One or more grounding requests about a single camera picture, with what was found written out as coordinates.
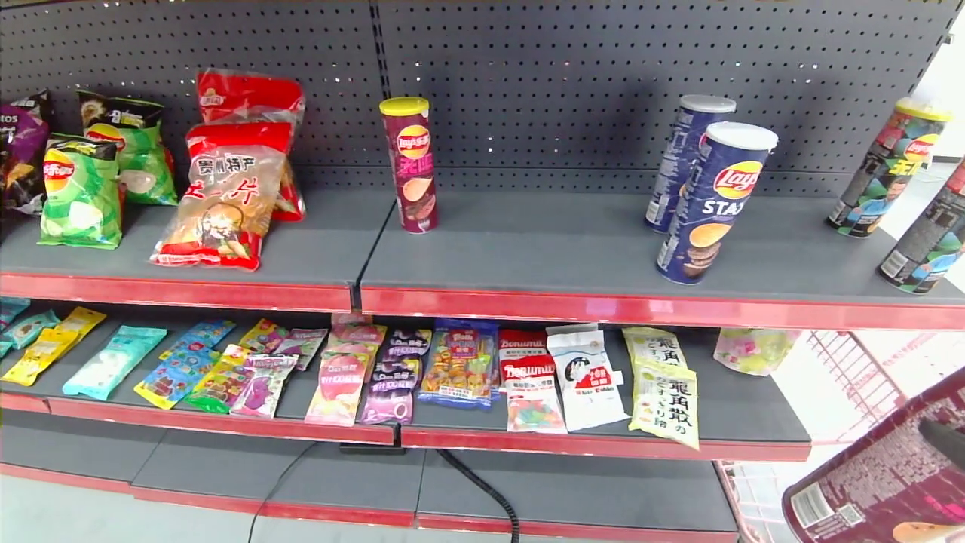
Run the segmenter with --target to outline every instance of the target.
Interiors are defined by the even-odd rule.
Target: lay's chip bag
[[[57,134],[43,157],[47,201],[40,245],[117,248],[121,195],[117,145]]]
[[[135,204],[176,206],[172,162],[161,144],[164,106],[150,101],[107,98],[77,91],[84,135],[118,146],[119,181]]]
[[[657,268],[665,277],[685,285],[701,282],[777,144],[777,134],[754,125],[723,122],[707,127],[670,235],[657,256]]]

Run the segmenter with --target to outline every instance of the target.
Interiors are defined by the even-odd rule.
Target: yellow canister lid
[[[428,111],[428,100],[422,97],[395,97],[383,100],[378,105],[382,115],[389,117],[408,117]]]

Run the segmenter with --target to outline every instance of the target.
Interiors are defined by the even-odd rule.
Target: lay's stax canister
[[[870,236],[928,161],[932,146],[950,119],[946,111],[910,98],[899,100],[827,222],[852,238]]]
[[[701,282],[777,144],[777,134],[754,125],[723,122],[707,127],[657,256],[657,268],[665,277],[675,283]]]
[[[653,195],[647,205],[646,219],[650,228],[661,234],[667,233],[683,185],[690,176],[691,166],[697,160],[703,133],[711,124],[723,121],[736,109],[737,102],[731,99],[704,95],[680,97],[674,131],[664,150]]]

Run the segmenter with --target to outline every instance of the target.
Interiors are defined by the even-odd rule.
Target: colorful chip canister
[[[931,290],[965,254],[965,162],[905,231],[878,271],[913,294]]]
[[[397,97],[378,105],[389,140],[402,229],[423,234],[438,224],[435,209],[428,100]]]
[[[903,98],[878,132],[827,221],[839,233],[866,238],[908,186],[951,120],[951,113]]]
[[[736,109],[737,102],[731,99],[704,95],[680,97],[674,131],[660,162],[653,196],[647,205],[647,225],[650,228],[661,234],[666,234],[670,229],[683,185],[697,160],[703,134],[708,126],[723,121],[728,113]]]
[[[665,277],[682,284],[701,281],[777,144],[777,134],[754,125],[723,122],[707,127],[657,257]]]

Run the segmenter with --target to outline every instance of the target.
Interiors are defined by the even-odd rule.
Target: purple chip bag
[[[0,105],[0,180],[3,207],[41,214],[43,154],[50,136],[50,96],[46,89]]]
[[[432,330],[396,329],[372,371],[362,423],[412,422],[412,391],[426,363]]]

